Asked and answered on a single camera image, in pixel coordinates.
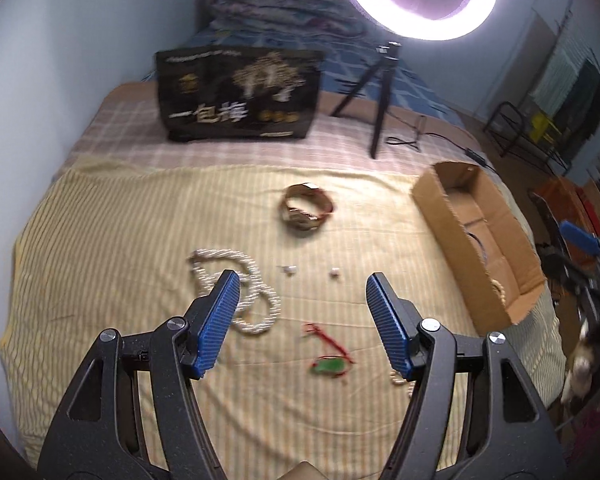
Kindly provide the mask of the pink checked bedsheet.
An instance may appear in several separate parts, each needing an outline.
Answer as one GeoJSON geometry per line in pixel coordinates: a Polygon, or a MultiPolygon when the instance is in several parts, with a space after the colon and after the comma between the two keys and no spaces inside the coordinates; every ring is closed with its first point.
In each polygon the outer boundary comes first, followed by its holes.
{"type": "Polygon", "coordinates": [[[355,99],[341,116],[330,116],[339,101],[336,93],[320,94],[317,114],[304,139],[175,143],[168,140],[159,118],[157,86],[153,82],[122,84],[104,99],[65,165],[71,166],[80,156],[98,156],[151,168],[259,165],[420,174],[442,160],[470,162],[467,150],[483,153],[477,139],[462,126],[390,107],[382,136],[417,139],[419,149],[382,141],[377,157],[371,158],[368,150],[376,104],[355,99]]]}

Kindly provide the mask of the red strap wrist watch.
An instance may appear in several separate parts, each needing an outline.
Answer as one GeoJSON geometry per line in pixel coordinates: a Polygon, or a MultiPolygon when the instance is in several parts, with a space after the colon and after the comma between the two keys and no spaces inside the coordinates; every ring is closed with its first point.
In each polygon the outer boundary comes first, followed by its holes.
{"type": "Polygon", "coordinates": [[[288,186],[280,199],[280,218],[300,232],[318,230],[335,212],[335,204],[319,186],[310,182],[288,186]]]}

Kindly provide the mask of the orange cardboard box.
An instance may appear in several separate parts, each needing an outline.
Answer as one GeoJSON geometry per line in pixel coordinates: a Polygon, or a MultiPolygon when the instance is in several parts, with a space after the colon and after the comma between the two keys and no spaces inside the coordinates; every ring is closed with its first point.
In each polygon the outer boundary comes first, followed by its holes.
{"type": "Polygon", "coordinates": [[[532,190],[547,202],[558,221],[570,221],[600,236],[600,187],[593,179],[579,186],[566,177],[552,177],[532,190]]]}

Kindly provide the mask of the green jade red cord pendant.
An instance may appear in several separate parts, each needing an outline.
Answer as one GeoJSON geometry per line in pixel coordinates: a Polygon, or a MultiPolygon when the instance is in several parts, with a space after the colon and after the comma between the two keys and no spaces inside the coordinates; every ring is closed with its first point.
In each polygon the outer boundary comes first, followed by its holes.
{"type": "Polygon", "coordinates": [[[330,350],[330,353],[322,354],[313,360],[310,365],[312,374],[339,378],[350,372],[355,362],[350,352],[342,344],[315,323],[306,323],[303,330],[306,336],[316,337],[330,350]]]}

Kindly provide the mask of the black snack bag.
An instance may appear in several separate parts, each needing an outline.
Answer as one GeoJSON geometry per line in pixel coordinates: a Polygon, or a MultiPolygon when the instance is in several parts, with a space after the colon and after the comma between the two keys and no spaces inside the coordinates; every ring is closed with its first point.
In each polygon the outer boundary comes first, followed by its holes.
{"type": "Polygon", "coordinates": [[[156,53],[159,116],[168,139],[305,138],[323,60],[315,50],[238,46],[156,53]]]}

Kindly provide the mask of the folded floral quilt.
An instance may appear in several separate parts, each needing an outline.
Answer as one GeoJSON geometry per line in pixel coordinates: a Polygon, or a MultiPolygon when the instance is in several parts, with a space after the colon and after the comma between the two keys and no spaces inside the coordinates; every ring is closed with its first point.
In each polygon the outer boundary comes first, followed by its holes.
{"type": "Polygon", "coordinates": [[[360,39],[363,15],[349,0],[202,0],[210,26],[291,35],[360,39]]]}

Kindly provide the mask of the cardboard box tray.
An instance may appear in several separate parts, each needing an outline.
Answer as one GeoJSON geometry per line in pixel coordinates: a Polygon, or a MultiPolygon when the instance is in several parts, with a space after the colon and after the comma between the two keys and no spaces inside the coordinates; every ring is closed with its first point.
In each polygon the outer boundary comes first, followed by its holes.
{"type": "Polygon", "coordinates": [[[546,285],[541,263],[500,188],[479,166],[437,162],[412,187],[476,332],[521,323],[546,285]]]}

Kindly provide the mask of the black metal rack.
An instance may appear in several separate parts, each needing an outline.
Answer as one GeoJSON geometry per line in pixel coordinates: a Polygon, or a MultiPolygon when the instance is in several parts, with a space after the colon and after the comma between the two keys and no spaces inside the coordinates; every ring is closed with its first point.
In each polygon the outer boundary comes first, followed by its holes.
{"type": "Polygon", "coordinates": [[[549,176],[565,177],[571,169],[558,152],[557,141],[548,129],[538,140],[532,139],[532,120],[509,101],[498,103],[482,131],[490,136],[501,158],[513,157],[549,176]]]}

